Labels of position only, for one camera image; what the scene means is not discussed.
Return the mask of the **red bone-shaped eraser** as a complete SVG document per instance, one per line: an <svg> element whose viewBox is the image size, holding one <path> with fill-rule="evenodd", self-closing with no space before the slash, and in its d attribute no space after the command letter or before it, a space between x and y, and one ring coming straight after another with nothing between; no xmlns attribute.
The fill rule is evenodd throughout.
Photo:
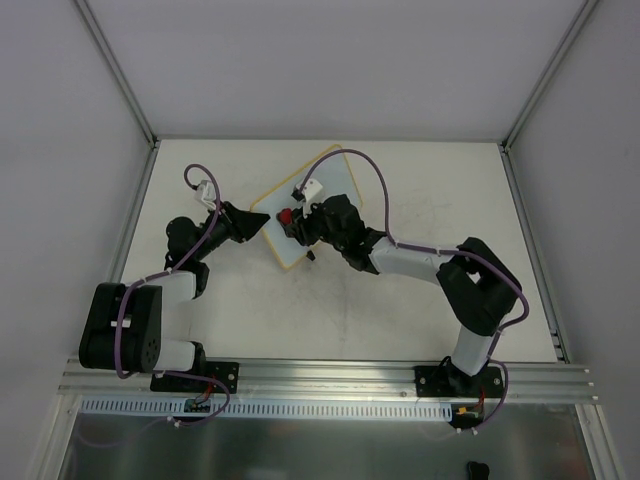
<svg viewBox="0 0 640 480"><path fill-rule="evenodd" d="M284 208L277 214L277 220L282 226L288 226L293 223L293 210Z"/></svg>

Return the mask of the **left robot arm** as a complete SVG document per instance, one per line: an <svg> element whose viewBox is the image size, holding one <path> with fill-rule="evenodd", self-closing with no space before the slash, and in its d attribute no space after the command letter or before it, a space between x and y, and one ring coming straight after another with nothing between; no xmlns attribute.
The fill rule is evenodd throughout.
<svg viewBox="0 0 640 480"><path fill-rule="evenodd" d="M171 220L161 272L129 285L96 287L79 345L81 366L122 378L174 372L185 389L203 387L209 377L203 345L169 338L163 315L204 293L209 254L227 241L251 240L269 220L268 214L240 210L227 201L211 209L201 224L185 216Z"/></svg>

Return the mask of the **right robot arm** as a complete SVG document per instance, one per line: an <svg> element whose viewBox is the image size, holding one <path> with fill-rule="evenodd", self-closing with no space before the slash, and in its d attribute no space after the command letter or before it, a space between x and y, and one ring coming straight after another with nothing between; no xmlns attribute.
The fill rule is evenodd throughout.
<svg viewBox="0 0 640 480"><path fill-rule="evenodd" d="M314 204L309 211L285 208L276 219L286 237L304 247L326 243L357 271L440 286L461 328L453 353L443 360L439 382L459 396L481 387L498 336L529 314L520 282L478 238L442 250L396 242L390 233L367 227L344 194Z"/></svg>

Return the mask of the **yellow framed whiteboard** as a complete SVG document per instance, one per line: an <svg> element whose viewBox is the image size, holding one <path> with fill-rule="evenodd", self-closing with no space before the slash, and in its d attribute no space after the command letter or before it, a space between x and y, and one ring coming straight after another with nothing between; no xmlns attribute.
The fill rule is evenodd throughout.
<svg viewBox="0 0 640 480"><path fill-rule="evenodd" d="M307 252L313 250L319 245L319 242L316 242L312 247L307 247L301 246L294 239L287 238L276 219L276 215L285 208L296 209L301 206L292 197L294 188L303 181L308 170L322 156L341 148L340 144L331 145L260 195L250 206L251 212L270 216L270 220L262 228L262 233L277 262L284 270L289 270L304 260ZM334 195L346 194L354 206L362 207L362 197L349 160L344 153L334 155L323 162L314 170L311 180L317 181L322 186L323 200Z"/></svg>

